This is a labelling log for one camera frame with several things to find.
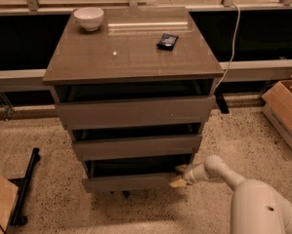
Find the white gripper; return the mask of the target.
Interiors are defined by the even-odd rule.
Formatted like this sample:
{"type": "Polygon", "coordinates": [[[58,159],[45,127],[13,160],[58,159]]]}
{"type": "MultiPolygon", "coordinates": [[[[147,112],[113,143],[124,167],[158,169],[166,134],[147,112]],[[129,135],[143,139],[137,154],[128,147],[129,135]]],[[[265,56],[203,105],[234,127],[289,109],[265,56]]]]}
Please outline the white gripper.
{"type": "Polygon", "coordinates": [[[169,185],[173,188],[186,187],[187,184],[195,184],[199,181],[208,181],[210,179],[203,163],[189,165],[182,164],[176,166],[175,170],[184,174],[177,175],[169,181],[169,185]]]}

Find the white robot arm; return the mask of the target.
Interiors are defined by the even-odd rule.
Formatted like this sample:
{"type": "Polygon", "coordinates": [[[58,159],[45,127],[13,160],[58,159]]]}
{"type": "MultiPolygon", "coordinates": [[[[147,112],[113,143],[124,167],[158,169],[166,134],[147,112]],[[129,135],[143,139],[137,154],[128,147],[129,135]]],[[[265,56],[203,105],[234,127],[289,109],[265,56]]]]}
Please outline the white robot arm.
{"type": "Polygon", "coordinates": [[[232,190],[230,234],[292,234],[292,203],[267,183],[233,171],[221,157],[211,155],[176,170],[172,187],[208,181],[224,182],[232,190]]]}

